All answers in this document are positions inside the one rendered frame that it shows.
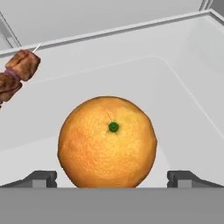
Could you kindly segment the white fridge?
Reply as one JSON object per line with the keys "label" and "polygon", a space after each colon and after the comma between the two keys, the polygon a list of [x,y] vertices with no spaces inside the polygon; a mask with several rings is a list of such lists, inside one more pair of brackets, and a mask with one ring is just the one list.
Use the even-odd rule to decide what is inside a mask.
{"label": "white fridge", "polygon": [[99,95],[134,102],[158,147],[147,187],[169,170],[224,185],[224,17],[214,10],[43,44],[35,76],[0,109],[0,186],[60,169],[68,114]]}

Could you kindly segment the brown meat kebab skewer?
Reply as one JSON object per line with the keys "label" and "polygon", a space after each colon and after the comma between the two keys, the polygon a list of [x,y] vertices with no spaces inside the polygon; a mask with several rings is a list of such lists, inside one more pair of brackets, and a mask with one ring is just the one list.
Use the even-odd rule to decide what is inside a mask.
{"label": "brown meat kebab skewer", "polygon": [[36,73],[41,58],[28,50],[19,50],[5,65],[5,70],[0,73],[0,108],[4,102],[23,86],[23,81],[28,81]]}

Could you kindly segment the orange with green stem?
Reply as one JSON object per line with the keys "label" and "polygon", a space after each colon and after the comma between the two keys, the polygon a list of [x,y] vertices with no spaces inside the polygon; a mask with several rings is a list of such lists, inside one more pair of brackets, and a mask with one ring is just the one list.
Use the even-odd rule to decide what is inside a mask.
{"label": "orange with green stem", "polygon": [[63,123],[58,159],[79,188],[136,187],[151,171],[157,144],[151,120],[139,107],[118,97],[96,97]]}

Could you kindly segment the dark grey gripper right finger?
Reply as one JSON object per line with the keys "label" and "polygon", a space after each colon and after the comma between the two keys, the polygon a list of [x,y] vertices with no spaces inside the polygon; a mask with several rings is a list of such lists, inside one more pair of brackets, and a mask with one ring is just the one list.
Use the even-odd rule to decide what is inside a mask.
{"label": "dark grey gripper right finger", "polygon": [[201,187],[218,187],[224,188],[224,185],[201,179],[191,171],[168,171],[167,172],[168,188],[201,188]]}

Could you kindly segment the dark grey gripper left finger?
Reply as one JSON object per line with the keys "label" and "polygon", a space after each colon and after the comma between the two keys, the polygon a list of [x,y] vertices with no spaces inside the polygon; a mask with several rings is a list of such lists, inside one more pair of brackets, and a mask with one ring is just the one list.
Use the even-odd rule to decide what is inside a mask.
{"label": "dark grey gripper left finger", "polygon": [[56,188],[57,172],[56,171],[34,171],[27,177],[3,185],[14,188]]}

